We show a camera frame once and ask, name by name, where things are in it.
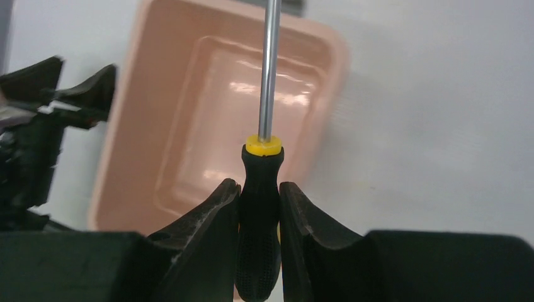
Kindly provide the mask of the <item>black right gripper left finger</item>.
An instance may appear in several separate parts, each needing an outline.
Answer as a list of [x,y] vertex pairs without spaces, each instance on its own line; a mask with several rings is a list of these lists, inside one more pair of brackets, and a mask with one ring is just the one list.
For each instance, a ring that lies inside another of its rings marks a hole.
[[232,301],[240,186],[223,180],[149,236],[81,232],[39,218],[1,233],[2,301]]

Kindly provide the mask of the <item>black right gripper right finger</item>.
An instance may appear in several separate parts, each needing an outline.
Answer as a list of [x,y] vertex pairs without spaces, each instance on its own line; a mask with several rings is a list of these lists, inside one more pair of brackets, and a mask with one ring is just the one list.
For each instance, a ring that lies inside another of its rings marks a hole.
[[359,235],[280,184],[285,301],[532,301],[533,248],[509,235]]

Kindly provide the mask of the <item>black yellow handled screwdriver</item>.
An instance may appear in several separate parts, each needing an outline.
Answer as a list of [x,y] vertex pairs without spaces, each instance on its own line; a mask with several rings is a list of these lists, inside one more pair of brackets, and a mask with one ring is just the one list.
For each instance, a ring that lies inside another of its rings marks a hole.
[[258,133],[250,136],[242,148],[246,179],[238,200],[235,285],[244,301],[266,301],[275,287],[281,266],[277,178],[284,150],[281,140],[272,134],[280,17],[281,1],[268,1]]

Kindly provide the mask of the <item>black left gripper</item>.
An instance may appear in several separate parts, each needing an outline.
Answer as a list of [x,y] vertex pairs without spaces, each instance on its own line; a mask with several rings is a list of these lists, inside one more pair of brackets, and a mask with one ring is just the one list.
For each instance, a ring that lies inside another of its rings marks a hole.
[[1,90],[8,98],[31,104],[54,99],[77,110],[54,108],[49,113],[14,105],[1,106],[1,231],[64,232],[69,227],[50,215],[31,210],[47,202],[61,153],[65,129],[88,130],[107,121],[117,77],[109,64],[80,84],[57,90],[63,59],[49,57],[1,76]]

